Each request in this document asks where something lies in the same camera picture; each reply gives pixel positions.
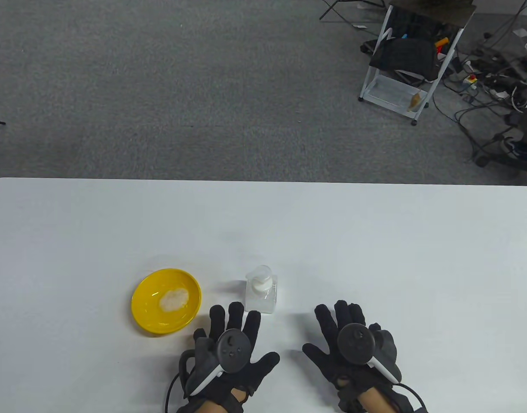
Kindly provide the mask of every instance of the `white pump cap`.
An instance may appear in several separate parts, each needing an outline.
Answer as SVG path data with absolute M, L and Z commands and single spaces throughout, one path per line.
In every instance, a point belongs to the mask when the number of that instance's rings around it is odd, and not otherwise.
M 246 279 L 252 282 L 252 288 L 258 293 L 265 293 L 273 287 L 271 268 L 260 265 L 254 271 L 246 274 Z

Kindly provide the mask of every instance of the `gray carpet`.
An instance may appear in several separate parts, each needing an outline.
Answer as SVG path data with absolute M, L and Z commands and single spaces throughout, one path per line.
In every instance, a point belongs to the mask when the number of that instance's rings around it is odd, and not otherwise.
M 466 138 L 433 107 L 413 127 L 357 102 L 358 48 L 372 35 L 319 22 L 325 8 L 0 0 L 0 177 L 527 185 L 468 162 Z M 464 40 L 504 19 L 478 16 Z M 449 114 L 467 108 L 444 88 L 436 100 Z M 487 111 L 465 120 L 477 137 L 502 128 Z

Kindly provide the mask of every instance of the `white substance in bowl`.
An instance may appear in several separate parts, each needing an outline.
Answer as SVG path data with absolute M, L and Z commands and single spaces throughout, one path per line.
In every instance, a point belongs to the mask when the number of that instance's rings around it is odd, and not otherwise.
M 189 291 L 185 288 L 178 288 L 168 291 L 159 301 L 159 305 L 162 311 L 170 313 L 185 307 L 187 301 L 189 301 Z

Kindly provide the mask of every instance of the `cart wheel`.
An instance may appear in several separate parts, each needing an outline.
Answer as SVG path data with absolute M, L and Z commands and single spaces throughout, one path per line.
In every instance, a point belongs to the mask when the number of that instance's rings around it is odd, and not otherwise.
M 484 168 L 489 164 L 489 158 L 488 157 L 477 157 L 474 161 L 474 163 L 480 167 Z

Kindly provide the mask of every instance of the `black bag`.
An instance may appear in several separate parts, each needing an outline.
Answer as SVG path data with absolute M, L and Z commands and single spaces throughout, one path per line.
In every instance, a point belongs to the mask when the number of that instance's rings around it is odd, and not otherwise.
M 369 65 L 381 71 L 410 71 L 428 81 L 439 75 L 435 44 L 423 39 L 383 40 Z

